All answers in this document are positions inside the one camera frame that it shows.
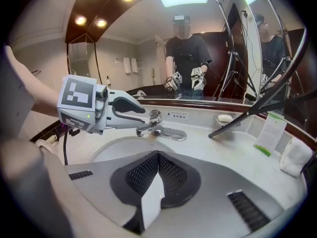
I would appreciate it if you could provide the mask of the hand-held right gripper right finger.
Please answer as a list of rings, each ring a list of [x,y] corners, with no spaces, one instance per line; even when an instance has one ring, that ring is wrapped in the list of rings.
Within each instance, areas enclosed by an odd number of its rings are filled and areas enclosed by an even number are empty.
[[[161,152],[165,197],[159,232],[254,232],[282,207],[237,172],[188,156]]]

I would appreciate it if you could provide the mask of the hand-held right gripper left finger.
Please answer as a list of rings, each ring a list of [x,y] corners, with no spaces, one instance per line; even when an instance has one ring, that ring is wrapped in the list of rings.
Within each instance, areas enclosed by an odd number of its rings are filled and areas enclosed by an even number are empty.
[[[157,152],[65,167],[81,194],[125,229],[143,229],[142,197],[159,169]]]

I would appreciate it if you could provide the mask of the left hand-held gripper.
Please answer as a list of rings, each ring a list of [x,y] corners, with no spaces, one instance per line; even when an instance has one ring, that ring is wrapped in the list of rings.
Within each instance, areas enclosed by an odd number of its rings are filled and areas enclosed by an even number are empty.
[[[120,113],[145,113],[144,107],[125,91],[110,90],[96,79],[78,75],[64,77],[63,86],[57,102],[60,121],[72,128],[90,134],[103,134],[97,125],[106,106],[106,100],[112,108],[107,109],[106,127],[116,129],[137,128],[145,124],[138,118],[120,115]]]

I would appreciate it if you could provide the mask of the chrome faucet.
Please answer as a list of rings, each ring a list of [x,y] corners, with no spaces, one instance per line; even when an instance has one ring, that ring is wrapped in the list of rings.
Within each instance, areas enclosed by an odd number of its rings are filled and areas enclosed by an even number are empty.
[[[187,133],[182,130],[163,127],[161,125],[162,115],[159,110],[151,110],[149,115],[149,123],[136,129],[136,135],[138,137],[142,137],[145,134],[151,134],[175,141],[183,141],[187,138]]]

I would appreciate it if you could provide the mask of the person's left forearm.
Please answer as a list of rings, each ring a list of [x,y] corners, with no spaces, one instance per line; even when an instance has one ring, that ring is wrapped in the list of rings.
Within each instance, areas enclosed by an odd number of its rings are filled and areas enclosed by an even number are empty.
[[[14,59],[14,70],[35,101],[31,110],[47,116],[58,117],[58,93],[38,80],[25,65],[16,59]]]

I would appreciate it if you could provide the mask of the white sink basin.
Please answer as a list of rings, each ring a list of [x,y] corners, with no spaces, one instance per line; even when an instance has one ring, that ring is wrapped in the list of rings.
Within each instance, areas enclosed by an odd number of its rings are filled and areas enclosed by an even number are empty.
[[[127,136],[114,139],[100,147],[89,159],[90,163],[103,162],[155,150],[176,153],[168,145],[152,138]]]

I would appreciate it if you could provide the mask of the small counter label strip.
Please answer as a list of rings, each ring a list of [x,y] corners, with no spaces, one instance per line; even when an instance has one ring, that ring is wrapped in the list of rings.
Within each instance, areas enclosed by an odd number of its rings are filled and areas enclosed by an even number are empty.
[[[173,112],[170,111],[167,113],[167,115],[171,119],[176,119],[176,120],[188,120],[189,119],[189,114],[186,112]]]

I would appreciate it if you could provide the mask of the angled side mirror panel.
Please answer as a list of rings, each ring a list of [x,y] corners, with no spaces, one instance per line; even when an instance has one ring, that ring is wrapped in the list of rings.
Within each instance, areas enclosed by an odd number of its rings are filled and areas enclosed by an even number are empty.
[[[87,33],[68,43],[66,53],[69,74],[94,78],[102,84],[96,43]]]
[[[291,48],[292,30],[303,30],[304,24],[288,0],[251,0],[260,39],[262,82],[260,98],[265,97],[283,77],[295,52]]]

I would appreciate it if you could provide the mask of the black light tripod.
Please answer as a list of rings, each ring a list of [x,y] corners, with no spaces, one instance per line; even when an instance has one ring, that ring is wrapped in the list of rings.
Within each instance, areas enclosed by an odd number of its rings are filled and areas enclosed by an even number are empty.
[[[247,77],[247,90],[254,93],[254,104],[222,127],[210,134],[216,136],[251,116],[267,115],[274,109],[286,113],[286,131],[300,139],[317,141],[317,51],[314,50],[306,28],[302,28],[301,40],[295,50],[291,48],[291,36],[273,0],[243,0],[246,5],[245,18],[241,20],[248,66],[242,64]],[[256,13],[275,17],[279,31],[273,35],[282,39],[285,51],[279,63],[263,58],[259,28],[265,20]]]

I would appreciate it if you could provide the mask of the metal soap dish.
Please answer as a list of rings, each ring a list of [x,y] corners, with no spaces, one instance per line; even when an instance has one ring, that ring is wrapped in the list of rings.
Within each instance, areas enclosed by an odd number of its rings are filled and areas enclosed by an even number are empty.
[[[238,118],[238,115],[219,113],[219,114],[215,114],[213,118],[219,126],[223,127],[229,124],[230,122],[232,122],[233,120],[235,120],[236,118]]]

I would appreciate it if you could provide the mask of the white toilet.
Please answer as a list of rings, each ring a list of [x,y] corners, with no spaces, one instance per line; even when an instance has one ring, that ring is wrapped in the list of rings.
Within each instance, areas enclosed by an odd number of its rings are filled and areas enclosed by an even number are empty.
[[[49,152],[57,155],[58,140],[57,140],[56,134],[53,134],[47,140],[44,140],[44,139],[37,140],[35,142],[35,145],[37,145],[38,147],[44,147]]]

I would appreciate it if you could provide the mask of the small packet with green label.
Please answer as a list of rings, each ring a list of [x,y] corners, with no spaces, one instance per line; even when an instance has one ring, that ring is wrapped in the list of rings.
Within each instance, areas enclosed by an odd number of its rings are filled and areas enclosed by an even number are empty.
[[[269,112],[254,147],[269,157],[282,138],[286,125],[287,121],[284,116]]]

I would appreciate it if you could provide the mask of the small white folded cloth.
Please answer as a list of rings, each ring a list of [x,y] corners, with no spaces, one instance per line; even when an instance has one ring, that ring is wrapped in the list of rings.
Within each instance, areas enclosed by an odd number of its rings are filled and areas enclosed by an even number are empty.
[[[298,178],[312,156],[312,149],[300,139],[293,137],[281,154],[279,167],[288,175]]]

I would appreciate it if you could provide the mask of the large wall mirror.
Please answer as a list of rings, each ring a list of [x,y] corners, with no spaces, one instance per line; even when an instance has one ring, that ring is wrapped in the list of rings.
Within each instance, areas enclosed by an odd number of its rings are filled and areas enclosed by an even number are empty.
[[[223,98],[254,98],[259,89],[258,48],[251,46],[253,28],[244,17],[245,0],[208,0],[165,7],[161,0],[140,0],[119,16],[97,41],[102,79],[110,78],[115,89],[138,90],[162,98],[154,87],[162,85],[165,73],[165,46],[173,36],[172,18],[188,15],[191,32],[204,39],[211,63],[206,74],[205,94],[219,96],[230,58],[230,43],[238,53],[236,74]]]

